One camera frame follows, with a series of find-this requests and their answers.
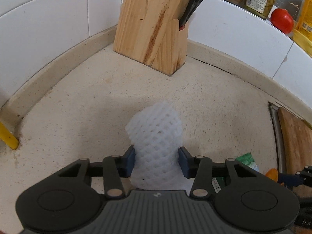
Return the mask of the yellow gas pipe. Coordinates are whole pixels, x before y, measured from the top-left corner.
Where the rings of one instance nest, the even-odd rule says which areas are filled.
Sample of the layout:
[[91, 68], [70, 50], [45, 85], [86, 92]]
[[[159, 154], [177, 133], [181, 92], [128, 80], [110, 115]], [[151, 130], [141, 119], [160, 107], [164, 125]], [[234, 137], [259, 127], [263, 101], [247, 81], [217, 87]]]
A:
[[0, 123], [0, 139], [12, 150], [16, 150], [19, 146], [19, 140]]

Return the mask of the wooden knife block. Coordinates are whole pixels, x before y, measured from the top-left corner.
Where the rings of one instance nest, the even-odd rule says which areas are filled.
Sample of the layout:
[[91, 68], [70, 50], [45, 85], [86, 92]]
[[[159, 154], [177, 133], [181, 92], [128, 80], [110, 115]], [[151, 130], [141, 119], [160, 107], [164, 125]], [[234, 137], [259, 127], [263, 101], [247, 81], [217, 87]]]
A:
[[190, 0], [123, 0], [113, 50], [166, 75], [186, 59], [188, 26], [179, 26]]

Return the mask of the red tomato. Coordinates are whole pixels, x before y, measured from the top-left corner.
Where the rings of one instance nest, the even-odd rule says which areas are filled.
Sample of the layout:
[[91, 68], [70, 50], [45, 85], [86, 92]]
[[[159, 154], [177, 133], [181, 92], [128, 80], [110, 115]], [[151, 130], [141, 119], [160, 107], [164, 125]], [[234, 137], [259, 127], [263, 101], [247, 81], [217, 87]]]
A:
[[291, 33], [294, 27], [293, 18], [285, 9], [275, 9], [271, 13], [270, 21], [274, 27], [284, 34]]

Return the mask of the orange peel piece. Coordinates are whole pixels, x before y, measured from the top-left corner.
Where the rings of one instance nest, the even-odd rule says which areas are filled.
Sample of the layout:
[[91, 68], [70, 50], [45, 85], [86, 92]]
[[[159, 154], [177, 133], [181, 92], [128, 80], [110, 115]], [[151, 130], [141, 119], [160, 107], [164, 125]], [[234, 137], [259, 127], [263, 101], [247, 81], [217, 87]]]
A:
[[267, 171], [265, 176], [273, 180], [274, 182], [278, 182], [279, 172], [276, 168], [271, 168], [269, 171]]

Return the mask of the wooden cutting board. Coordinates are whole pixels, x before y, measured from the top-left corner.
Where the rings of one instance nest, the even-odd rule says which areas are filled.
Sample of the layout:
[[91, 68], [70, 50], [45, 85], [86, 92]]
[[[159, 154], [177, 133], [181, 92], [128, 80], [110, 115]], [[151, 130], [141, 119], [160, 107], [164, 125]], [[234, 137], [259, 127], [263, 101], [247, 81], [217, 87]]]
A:
[[278, 117], [284, 140], [286, 173], [295, 174], [305, 166], [311, 166], [311, 128], [283, 107], [278, 109]]

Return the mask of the yellow dish soap bottle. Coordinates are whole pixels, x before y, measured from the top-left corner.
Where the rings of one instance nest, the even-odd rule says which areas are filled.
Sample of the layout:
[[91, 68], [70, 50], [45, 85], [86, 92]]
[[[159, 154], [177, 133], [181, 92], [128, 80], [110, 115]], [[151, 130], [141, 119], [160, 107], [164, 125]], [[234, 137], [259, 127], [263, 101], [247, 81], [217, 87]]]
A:
[[312, 0], [304, 0], [300, 17], [293, 31], [293, 40], [310, 57], [312, 49]]

